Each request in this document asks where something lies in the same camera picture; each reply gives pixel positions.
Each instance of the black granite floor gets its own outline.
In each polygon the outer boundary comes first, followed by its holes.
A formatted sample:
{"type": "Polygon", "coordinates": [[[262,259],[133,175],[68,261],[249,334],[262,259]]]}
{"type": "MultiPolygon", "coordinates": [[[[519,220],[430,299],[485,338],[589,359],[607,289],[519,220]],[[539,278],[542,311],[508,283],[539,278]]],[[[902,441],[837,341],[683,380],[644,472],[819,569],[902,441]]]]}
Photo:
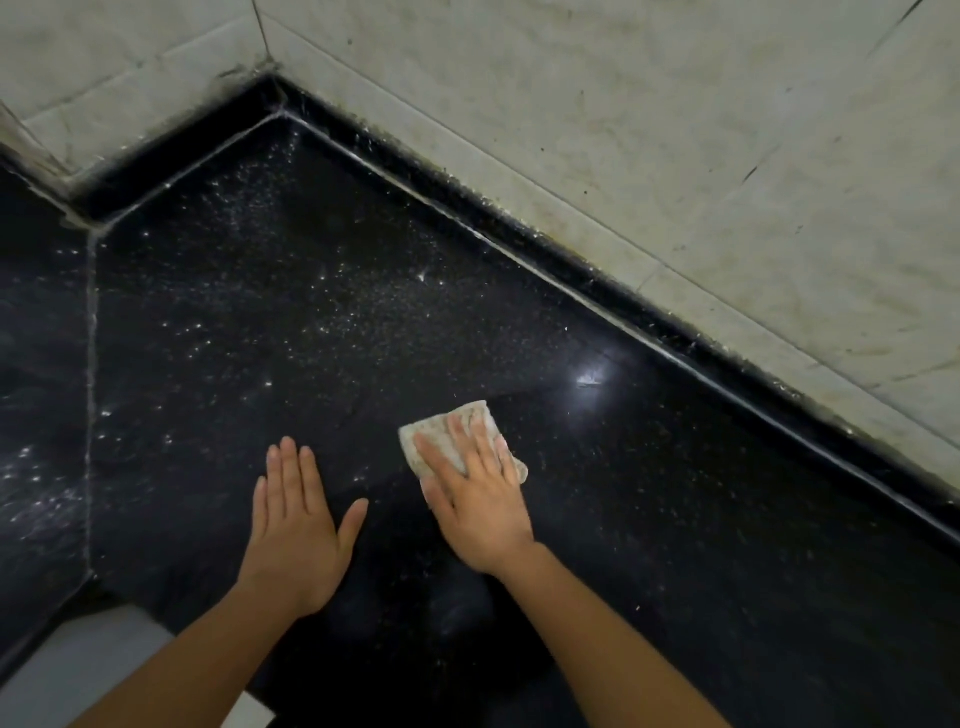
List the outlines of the black granite floor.
{"type": "Polygon", "coordinates": [[[0,170],[0,674],[84,582],[86,237],[0,170]]]}

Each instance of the white wall tile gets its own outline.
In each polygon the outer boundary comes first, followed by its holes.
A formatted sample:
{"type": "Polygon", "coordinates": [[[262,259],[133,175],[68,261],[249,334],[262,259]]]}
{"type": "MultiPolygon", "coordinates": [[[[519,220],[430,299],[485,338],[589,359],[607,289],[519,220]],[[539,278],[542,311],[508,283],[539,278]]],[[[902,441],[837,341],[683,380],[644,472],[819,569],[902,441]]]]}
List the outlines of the white wall tile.
{"type": "Polygon", "coordinates": [[[909,4],[257,0],[661,258],[823,108],[909,4]]]}
{"type": "Polygon", "coordinates": [[[267,44],[283,72],[328,103],[348,109],[400,145],[471,190],[482,190],[496,206],[505,207],[520,222],[556,241],[607,272],[622,285],[636,289],[658,263],[638,247],[591,220],[491,155],[409,104],[384,92],[302,37],[269,17],[263,18],[267,44]]]}
{"type": "Polygon", "coordinates": [[[957,27],[960,6],[921,5],[843,104],[669,260],[960,444],[957,27]]]}
{"type": "Polygon", "coordinates": [[[176,126],[266,60],[248,13],[26,120],[70,175],[87,174],[176,126]]]}
{"type": "Polygon", "coordinates": [[[26,119],[251,12],[250,0],[0,0],[0,99],[26,119]]]}

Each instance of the right hand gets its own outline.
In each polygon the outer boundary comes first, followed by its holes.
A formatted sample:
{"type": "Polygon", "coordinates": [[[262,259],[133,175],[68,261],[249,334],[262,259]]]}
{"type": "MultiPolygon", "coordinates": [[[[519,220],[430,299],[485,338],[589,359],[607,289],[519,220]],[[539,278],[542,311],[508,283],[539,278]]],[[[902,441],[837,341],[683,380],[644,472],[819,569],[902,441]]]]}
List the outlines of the right hand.
{"type": "Polygon", "coordinates": [[[414,445],[437,474],[420,482],[423,497],[457,556],[472,569],[497,577],[515,554],[535,543],[514,458],[503,435],[497,437],[494,453],[482,417],[473,417],[471,433],[457,415],[450,415],[446,426],[467,476],[418,433],[414,445]]]}

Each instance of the glossy floor surface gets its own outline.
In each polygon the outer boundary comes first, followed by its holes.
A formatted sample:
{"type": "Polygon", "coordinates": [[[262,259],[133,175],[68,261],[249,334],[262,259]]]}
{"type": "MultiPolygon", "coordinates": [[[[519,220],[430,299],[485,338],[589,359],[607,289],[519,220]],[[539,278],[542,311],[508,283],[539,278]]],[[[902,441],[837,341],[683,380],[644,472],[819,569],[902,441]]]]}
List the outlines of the glossy floor surface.
{"type": "Polygon", "coordinates": [[[86,576],[86,236],[0,170],[0,674],[86,576]]]}
{"type": "MultiPolygon", "coordinates": [[[[291,122],[124,218],[95,268],[90,547],[108,588],[174,630],[201,614],[236,573],[281,435],[318,453],[335,516],[371,499],[341,591],[253,685],[297,724],[583,725],[522,614],[445,546],[403,461],[399,426],[477,399],[530,466],[539,538],[734,725],[960,720],[950,554],[291,122]]],[[[44,396],[68,399],[65,377],[44,396]]],[[[48,426],[0,424],[11,462],[48,426]]],[[[54,468],[76,446],[48,439],[39,462],[54,468]]]]}

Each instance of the left hand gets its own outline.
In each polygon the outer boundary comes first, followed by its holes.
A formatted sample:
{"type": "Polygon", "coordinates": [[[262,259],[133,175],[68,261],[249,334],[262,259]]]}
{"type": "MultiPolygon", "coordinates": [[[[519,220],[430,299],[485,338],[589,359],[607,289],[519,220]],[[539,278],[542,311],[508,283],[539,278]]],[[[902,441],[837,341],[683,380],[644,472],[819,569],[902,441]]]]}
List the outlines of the left hand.
{"type": "Polygon", "coordinates": [[[284,437],[270,446],[267,476],[253,491],[253,529],[237,588],[281,601],[293,619],[319,612],[347,573],[369,504],[354,502],[338,533],[313,451],[298,452],[284,437]]]}

